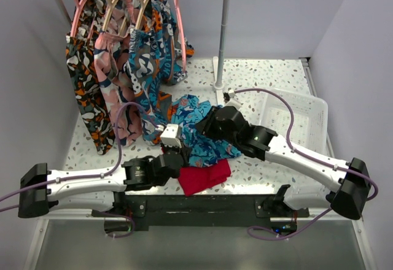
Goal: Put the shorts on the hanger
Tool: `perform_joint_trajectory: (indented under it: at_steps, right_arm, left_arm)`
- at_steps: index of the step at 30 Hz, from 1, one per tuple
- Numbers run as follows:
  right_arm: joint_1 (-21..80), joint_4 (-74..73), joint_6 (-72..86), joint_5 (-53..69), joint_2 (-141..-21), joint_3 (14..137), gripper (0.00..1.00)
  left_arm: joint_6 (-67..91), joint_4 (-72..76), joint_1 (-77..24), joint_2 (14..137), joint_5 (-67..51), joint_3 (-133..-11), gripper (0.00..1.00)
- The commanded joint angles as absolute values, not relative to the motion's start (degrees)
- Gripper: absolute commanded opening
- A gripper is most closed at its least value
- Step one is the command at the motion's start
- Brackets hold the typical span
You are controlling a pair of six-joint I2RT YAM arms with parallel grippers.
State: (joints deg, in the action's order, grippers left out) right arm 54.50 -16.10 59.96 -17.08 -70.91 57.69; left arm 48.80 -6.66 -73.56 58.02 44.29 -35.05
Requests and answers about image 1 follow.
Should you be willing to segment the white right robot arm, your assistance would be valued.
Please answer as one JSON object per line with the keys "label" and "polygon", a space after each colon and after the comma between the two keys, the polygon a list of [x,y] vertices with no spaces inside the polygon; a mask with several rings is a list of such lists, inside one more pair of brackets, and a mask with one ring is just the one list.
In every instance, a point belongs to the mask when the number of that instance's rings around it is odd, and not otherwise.
{"label": "white right robot arm", "polygon": [[278,215],[315,207],[332,209],[351,220],[361,218],[372,185],[364,161],[338,160],[289,143],[272,129],[250,124],[233,106],[212,107],[195,128],[209,139],[230,143],[249,158],[280,164],[318,182],[280,188],[273,202]]}

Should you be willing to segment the blue patterned shorts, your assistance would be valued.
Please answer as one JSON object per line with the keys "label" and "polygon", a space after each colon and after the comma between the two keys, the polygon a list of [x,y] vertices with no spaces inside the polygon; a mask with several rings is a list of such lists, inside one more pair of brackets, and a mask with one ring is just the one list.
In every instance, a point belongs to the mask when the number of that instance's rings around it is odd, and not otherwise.
{"label": "blue patterned shorts", "polygon": [[182,128],[181,139],[190,149],[189,166],[206,168],[217,164],[220,160],[237,158],[241,152],[230,143],[220,139],[212,139],[203,134],[203,122],[212,104],[200,101],[195,95],[185,94],[173,102],[175,108],[171,123]]}

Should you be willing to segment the pink plastic hanger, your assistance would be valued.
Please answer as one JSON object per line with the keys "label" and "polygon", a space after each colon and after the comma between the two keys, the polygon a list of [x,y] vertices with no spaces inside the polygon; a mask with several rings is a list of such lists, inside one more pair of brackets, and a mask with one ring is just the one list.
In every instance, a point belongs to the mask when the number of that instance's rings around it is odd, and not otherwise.
{"label": "pink plastic hanger", "polygon": [[175,11],[176,11],[177,26],[179,29],[179,42],[181,44],[182,72],[186,73],[187,55],[186,55],[184,28],[183,28],[183,24],[182,24],[182,15],[181,15],[181,10],[180,10],[179,0],[173,0],[173,1],[174,1]]}

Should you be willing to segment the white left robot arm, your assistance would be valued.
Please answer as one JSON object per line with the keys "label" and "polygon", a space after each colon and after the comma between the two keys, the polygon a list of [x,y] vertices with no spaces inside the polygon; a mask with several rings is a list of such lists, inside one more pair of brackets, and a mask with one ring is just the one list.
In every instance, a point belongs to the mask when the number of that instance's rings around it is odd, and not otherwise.
{"label": "white left robot arm", "polygon": [[35,164],[20,180],[18,217],[36,218],[61,209],[92,209],[121,216],[127,201],[118,194],[163,187],[189,166],[189,147],[163,145],[161,149],[158,156],[72,174],[49,170],[45,163]]}

